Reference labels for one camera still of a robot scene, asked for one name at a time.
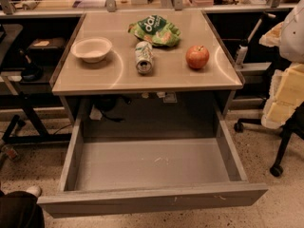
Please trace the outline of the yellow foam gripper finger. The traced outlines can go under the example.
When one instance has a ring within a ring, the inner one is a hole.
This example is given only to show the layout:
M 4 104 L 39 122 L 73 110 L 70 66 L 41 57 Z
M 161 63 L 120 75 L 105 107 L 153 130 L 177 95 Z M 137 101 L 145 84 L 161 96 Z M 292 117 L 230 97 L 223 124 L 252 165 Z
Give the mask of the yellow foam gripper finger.
M 269 99 L 262 111 L 261 124 L 270 129 L 284 125 L 304 102 L 304 65 L 291 64 L 284 71 L 275 70 Z

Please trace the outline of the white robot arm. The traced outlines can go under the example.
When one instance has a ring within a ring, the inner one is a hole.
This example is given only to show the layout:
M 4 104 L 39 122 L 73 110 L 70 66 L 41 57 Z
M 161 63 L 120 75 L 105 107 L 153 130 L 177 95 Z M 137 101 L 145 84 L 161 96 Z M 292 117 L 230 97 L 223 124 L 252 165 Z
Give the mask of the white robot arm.
M 304 102 L 304 0 L 300 0 L 285 20 L 260 39 L 265 47 L 278 47 L 279 55 L 291 62 L 287 69 L 276 69 L 261 117 L 270 129 L 284 125 Z

